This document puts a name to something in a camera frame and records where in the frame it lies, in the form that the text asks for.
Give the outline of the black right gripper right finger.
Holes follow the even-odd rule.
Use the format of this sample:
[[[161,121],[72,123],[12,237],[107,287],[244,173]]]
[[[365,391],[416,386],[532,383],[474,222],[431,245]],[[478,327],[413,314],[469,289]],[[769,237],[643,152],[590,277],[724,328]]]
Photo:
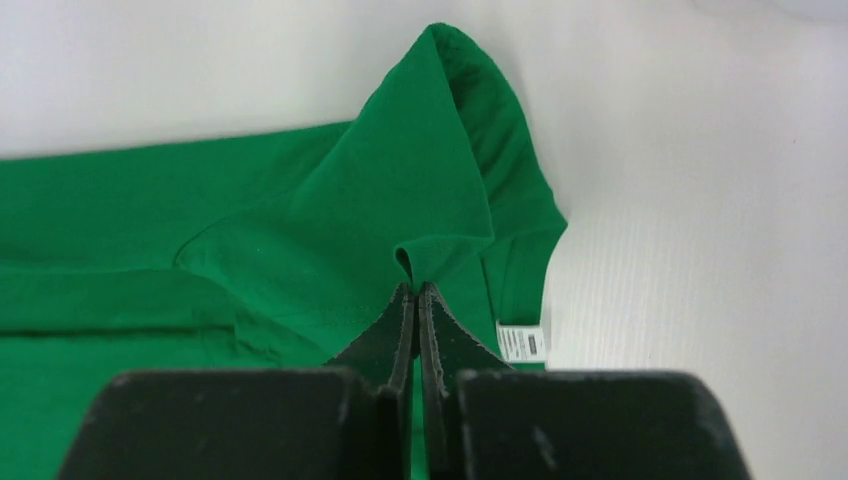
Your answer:
[[[433,479],[746,479],[720,403],[679,371],[519,371],[417,299]]]

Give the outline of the green t-shirt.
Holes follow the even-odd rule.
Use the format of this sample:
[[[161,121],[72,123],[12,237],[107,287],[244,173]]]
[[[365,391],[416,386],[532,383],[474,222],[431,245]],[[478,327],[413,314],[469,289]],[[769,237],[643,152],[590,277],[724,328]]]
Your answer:
[[[348,122],[5,160],[1,475],[54,478],[120,372],[317,366],[400,283],[495,348],[566,226],[508,81],[442,23]]]

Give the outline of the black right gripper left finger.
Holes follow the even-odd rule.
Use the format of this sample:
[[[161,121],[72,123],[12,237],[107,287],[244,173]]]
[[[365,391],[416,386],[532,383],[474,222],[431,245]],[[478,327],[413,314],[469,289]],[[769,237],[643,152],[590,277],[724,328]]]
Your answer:
[[[62,479],[407,479],[414,294],[315,368],[135,370],[89,407]]]

